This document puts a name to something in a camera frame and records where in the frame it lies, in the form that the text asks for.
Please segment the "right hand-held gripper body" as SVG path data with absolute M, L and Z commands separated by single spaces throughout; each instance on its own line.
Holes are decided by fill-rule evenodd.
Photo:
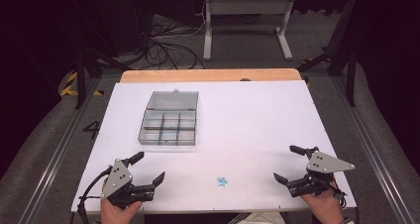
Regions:
M 317 147 L 312 148 L 312 157 L 306 165 L 307 173 L 300 179 L 290 181 L 287 188 L 292 197 L 304 194 L 319 195 L 325 190 L 331 190 L 335 198 L 344 198 L 346 193 L 335 187 L 334 173 L 353 170 L 355 165 L 320 152 Z

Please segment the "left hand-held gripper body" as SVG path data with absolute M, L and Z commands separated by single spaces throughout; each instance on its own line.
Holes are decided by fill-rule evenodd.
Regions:
M 133 175 L 128 170 L 138 159 L 117 159 L 111 167 L 110 173 L 102 188 L 100 198 L 108 199 L 112 205 L 126 209 L 136 201 L 152 201 L 155 196 L 154 184 L 135 186 L 132 184 Z

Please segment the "person's left hand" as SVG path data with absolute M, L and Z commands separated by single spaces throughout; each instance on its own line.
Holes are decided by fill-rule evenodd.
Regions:
M 100 202 L 101 224 L 130 224 L 142 205 L 142 201 L 136 201 L 126 209 L 120 209 L 108 199 L 103 199 Z

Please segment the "person's right hand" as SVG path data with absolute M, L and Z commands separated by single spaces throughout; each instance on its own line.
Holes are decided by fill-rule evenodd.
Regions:
M 341 224 L 345 220 L 340 201 L 331 190 L 325 190 L 319 195 L 304 194 L 301 199 L 308 204 L 321 224 Z

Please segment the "person's light clothing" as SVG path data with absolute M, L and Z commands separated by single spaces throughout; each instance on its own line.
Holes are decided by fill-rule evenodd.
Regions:
M 285 224 L 285 221 L 277 212 L 253 212 L 240 213 L 228 224 Z

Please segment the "clear plastic compartment box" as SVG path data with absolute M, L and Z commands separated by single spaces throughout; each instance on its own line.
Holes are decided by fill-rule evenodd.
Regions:
M 154 91 L 139 133 L 143 146 L 194 146 L 198 91 Z

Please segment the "white board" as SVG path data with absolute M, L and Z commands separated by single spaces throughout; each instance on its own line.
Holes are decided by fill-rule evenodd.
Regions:
M 79 192 L 89 192 L 88 211 L 99 209 L 96 176 L 117 159 L 141 150 L 143 114 L 154 91 L 198 91 L 196 145 L 190 152 L 146 153 L 131 166 L 136 185 L 165 172 L 148 214 L 299 210 L 305 203 L 290 196 L 273 174 L 305 175 L 308 161 L 289 146 L 317 147 L 333 155 L 306 83 L 239 81 L 118 83 L 85 167 Z M 217 185 L 217 178 L 229 183 Z

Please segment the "black tripod stand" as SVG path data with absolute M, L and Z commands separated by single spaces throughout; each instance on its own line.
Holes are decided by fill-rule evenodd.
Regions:
M 130 68 L 127 65 L 106 56 L 88 43 L 88 30 L 84 26 L 86 19 L 84 18 L 83 12 L 76 0 L 70 0 L 67 19 L 69 22 L 65 24 L 65 28 L 70 34 L 70 40 L 75 51 L 75 72 L 77 75 L 76 108 L 80 109 L 85 103 L 87 95 L 85 72 L 88 72 L 93 78 L 98 78 L 102 74 L 100 65 L 96 61 L 98 58 L 105 60 L 112 67 L 118 68 L 122 71 L 130 70 Z
M 337 26 L 323 53 L 313 59 L 305 59 L 297 68 L 299 72 L 303 72 L 327 59 L 330 61 L 330 66 L 327 69 L 329 75 L 338 76 L 346 68 L 346 98 L 351 106 L 355 106 L 356 54 L 346 43 L 346 32 L 356 1 L 348 0 L 346 2 Z

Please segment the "wooden table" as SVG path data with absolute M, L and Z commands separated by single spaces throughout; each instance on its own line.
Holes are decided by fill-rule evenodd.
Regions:
M 128 70 L 121 83 L 301 80 L 295 68 Z

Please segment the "aluminium floor rail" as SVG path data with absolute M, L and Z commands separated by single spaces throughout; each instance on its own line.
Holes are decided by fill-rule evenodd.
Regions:
M 403 200 L 396 184 L 391 177 L 388 169 L 386 168 L 379 152 L 377 151 L 371 136 L 368 134 L 367 127 L 365 126 L 358 110 L 352 106 L 346 96 L 346 89 L 343 81 L 339 77 L 333 76 L 331 78 L 334 87 L 336 88 L 342 102 L 345 104 L 346 110 L 350 114 L 353 124 L 360 137 L 362 148 L 367 156 L 370 166 L 375 173 L 375 176 L 396 216 L 399 224 L 417 224 L 414 216 L 409 211 L 405 201 Z
M 72 113 L 72 117 L 66 126 L 63 135 L 61 136 L 59 143 L 52 154 L 52 158 L 49 161 L 46 169 L 43 171 L 40 181 L 31 196 L 31 199 L 23 212 L 18 224 L 33 224 L 36 219 L 41 206 L 53 184 L 56 174 L 64 160 L 64 157 L 69 149 L 70 141 L 72 140 L 74 131 L 78 122 L 80 121 L 84 110 L 91 100 L 94 90 L 97 88 L 99 78 L 92 78 L 86 85 L 85 92 L 86 97 L 81 103 L 78 109 L 75 109 Z

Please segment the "grey metal stand frame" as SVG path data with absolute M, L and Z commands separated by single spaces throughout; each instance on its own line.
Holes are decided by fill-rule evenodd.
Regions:
M 205 0 L 205 36 L 203 59 L 210 60 L 212 55 L 212 22 L 214 15 L 282 15 L 283 20 L 275 28 L 280 48 L 286 60 L 293 60 L 285 32 L 295 0 Z

